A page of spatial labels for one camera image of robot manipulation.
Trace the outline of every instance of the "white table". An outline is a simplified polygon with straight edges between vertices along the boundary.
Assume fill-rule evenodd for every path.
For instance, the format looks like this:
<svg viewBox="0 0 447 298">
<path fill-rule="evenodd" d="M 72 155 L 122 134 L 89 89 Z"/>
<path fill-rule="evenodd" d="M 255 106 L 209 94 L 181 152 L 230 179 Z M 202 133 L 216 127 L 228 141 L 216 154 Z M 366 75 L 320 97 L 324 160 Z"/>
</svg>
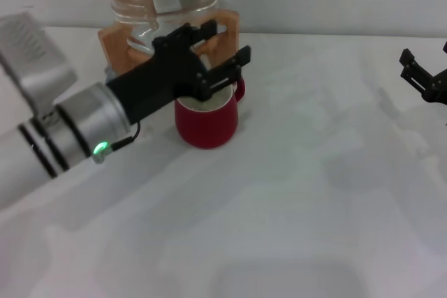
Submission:
<svg viewBox="0 0 447 298">
<path fill-rule="evenodd" d="M 80 81 L 94 29 L 50 28 Z M 438 298 L 447 295 L 447 106 L 400 79 L 444 40 L 242 34 L 253 47 L 233 141 L 180 140 L 172 106 L 104 165 L 0 213 L 5 298 Z M 30 116 L 2 77 L 5 131 Z"/>
</svg>

